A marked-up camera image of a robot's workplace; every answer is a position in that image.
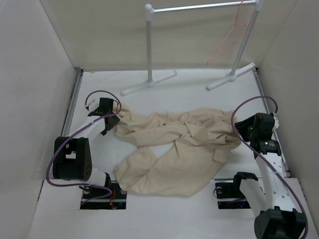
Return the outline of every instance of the table surface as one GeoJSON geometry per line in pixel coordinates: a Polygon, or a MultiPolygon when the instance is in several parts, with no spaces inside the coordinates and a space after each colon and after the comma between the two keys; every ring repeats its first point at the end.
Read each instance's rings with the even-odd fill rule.
{"type": "MultiPolygon", "coordinates": [[[[94,90],[110,91],[123,104],[140,114],[153,112],[186,112],[197,108],[235,109],[241,102],[260,95],[252,72],[227,83],[211,92],[205,86],[229,70],[178,69],[178,75],[170,80],[129,96],[121,97],[122,88],[139,84],[147,79],[146,71],[86,72],[72,119],[72,132],[87,116],[84,108],[86,96],[94,90]]],[[[154,80],[173,74],[172,70],[154,71],[154,80]]],[[[97,93],[91,99],[107,97],[97,93]]],[[[261,99],[244,106],[238,112],[238,120],[244,120],[257,112],[265,112],[261,99]]],[[[94,167],[108,172],[115,179],[113,168],[120,164],[136,148],[120,141],[113,133],[99,135],[93,141],[91,154],[94,167]]],[[[153,147],[157,156],[163,155],[171,145],[153,147]]],[[[233,178],[238,171],[260,171],[252,152],[241,145],[214,179],[233,178]]],[[[305,203],[297,179],[287,179],[305,203]]],[[[44,182],[38,206],[32,222],[29,239],[254,239],[254,216],[251,210],[219,210],[213,196],[214,180],[202,191],[189,198],[153,197],[128,194],[126,210],[79,210],[82,191],[77,187],[55,188],[44,182]]],[[[310,219],[310,236],[317,239],[310,219]]]]}

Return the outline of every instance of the vertical pole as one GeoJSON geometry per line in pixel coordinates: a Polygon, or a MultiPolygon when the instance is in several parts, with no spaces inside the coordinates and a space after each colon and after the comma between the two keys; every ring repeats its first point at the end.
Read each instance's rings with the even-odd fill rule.
{"type": "Polygon", "coordinates": [[[149,86],[153,85],[152,76],[152,14],[154,14],[154,9],[152,5],[145,5],[146,11],[146,46],[147,46],[147,59],[148,59],[148,81],[149,86]]]}
{"type": "Polygon", "coordinates": [[[239,48],[239,51],[238,51],[238,54],[236,56],[236,59],[235,59],[235,62],[234,62],[234,65],[231,69],[231,72],[229,73],[229,76],[230,77],[234,77],[235,76],[235,71],[239,65],[239,61],[241,59],[241,57],[243,56],[243,53],[244,53],[244,50],[245,50],[245,47],[246,47],[246,44],[248,42],[248,39],[249,39],[249,36],[250,36],[250,33],[252,32],[253,30],[253,27],[254,27],[254,24],[256,22],[256,19],[257,19],[257,16],[258,16],[258,13],[259,11],[258,10],[254,10],[254,13],[251,17],[251,20],[249,22],[249,25],[248,25],[248,28],[247,28],[247,32],[244,36],[244,39],[243,39],[243,42],[241,43],[241,46],[239,48]]]}

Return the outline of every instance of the gray wall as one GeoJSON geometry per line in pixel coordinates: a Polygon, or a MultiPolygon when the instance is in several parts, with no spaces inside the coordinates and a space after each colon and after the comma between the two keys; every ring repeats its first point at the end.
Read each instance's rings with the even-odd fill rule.
{"type": "Polygon", "coordinates": [[[27,238],[74,77],[39,0],[0,0],[0,238],[27,238]]]}
{"type": "MultiPolygon", "coordinates": [[[[144,5],[154,8],[234,0],[41,0],[73,65],[86,69],[146,68],[144,5]]],[[[297,0],[266,0],[241,65],[264,59],[297,0]]],[[[232,28],[238,7],[155,14],[155,67],[205,67],[232,28]]],[[[249,22],[254,7],[244,6],[240,22],[249,22]]],[[[230,36],[233,42],[244,28],[230,36]]],[[[230,67],[239,43],[212,67],[230,67]]]]}
{"type": "Polygon", "coordinates": [[[319,230],[319,1],[299,0],[259,73],[279,103],[279,138],[319,230]]]}

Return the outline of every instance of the fabric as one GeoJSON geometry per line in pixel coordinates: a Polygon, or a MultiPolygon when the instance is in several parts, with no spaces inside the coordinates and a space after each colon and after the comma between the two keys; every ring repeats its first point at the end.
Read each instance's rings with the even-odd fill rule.
{"type": "Polygon", "coordinates": [[[141,148],[115,168],[120,187],[145,195],[194,195],[222,168],[230,150],[240,145],[231,115],[197,109],[145,116],[123,106],[115,134],[141,148]],[[148,148],[169,143],[173,147],[160,158],[148,148]]]}

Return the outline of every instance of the pink string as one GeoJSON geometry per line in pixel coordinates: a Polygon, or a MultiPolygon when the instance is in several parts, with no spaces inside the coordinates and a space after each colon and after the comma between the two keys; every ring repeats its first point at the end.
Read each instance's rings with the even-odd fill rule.
{"type": "Polygon", "coordinates": [[[238,9],[237,9],[237,15],[236,15],[236,21],[235,21],[235,24],[234,26],[230,29],[230,31],[227,33],[227,35],[225,36],[225,38],[222,40],[222,42],[219,44],[217,50],[215,51],[214,54],[212,54],[212,56],[209,58],[209,60],[207,61],[206,65],[207,66],[211,66],[215,61],[217,61],[220,57],[222,57],[233,45],[235,45],[235,43],[237,41],[239,41],[239,39],[241,37],[243,37],[246,33],[246,31],[244,31],[239,37],[237,37],[236,40],[234,40],[229,46],[227,46],[225,48],[225,50],[223,50],[221,53],[218,54],[220,48],[225,44],[226,40],[228,39],[229,35],[232,33],[232,31],[238,27],[238,26],[248,26],[249,23],[241,23],[241,24],[238,24],[238,16],[239,16],[239,10],[240,10],[240,7],[241,5],[243,4],[245,0],[242,0],[241,3],[239,4],[238,6],[238,9]]]}

